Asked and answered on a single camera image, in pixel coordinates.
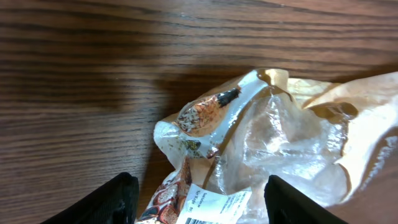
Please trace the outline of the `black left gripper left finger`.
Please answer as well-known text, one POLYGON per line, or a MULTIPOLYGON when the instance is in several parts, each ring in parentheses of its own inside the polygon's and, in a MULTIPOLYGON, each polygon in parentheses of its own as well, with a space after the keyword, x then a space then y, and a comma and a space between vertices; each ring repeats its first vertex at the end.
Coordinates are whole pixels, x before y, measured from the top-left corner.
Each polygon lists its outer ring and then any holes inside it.
POLYGON ((139 181, 122 172, 42 224, 133 224, 139 181))

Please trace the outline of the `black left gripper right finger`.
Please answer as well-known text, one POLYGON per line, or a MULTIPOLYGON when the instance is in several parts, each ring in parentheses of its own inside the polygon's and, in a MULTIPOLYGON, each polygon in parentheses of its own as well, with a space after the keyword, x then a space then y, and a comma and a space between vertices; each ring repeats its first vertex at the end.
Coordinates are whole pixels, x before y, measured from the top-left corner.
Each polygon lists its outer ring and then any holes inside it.
POLYGON ((348 224, 277 175, 264 188, 270 224, 348 224))

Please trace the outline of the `brown nut pouch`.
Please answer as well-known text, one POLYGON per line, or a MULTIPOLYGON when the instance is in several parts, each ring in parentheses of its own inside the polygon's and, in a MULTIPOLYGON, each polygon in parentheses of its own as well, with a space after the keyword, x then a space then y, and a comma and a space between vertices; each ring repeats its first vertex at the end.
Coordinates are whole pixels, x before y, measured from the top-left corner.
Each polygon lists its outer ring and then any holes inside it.
POLYGON ((287 87, 249 104, 206 183, 225 195, 251 189, 242 222, 265 217, 272 175, 330 207, 362 191, 397 147, 396 73, 287 87))

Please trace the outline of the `white labelled packet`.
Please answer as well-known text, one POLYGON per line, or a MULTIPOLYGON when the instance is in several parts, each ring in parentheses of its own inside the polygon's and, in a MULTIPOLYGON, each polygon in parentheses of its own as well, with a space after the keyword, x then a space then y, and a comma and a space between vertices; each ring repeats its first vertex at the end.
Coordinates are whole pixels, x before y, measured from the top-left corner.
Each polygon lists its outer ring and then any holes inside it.
POLYGON ((233 194, 207 190, 213 164, 230 139, 244 108, 268 87, 266 70, 255 69, 187 103, 178 113, 159 121, 156 146, 175 171, 155 191, 136 223, 236 223, 252 190, 233 194))

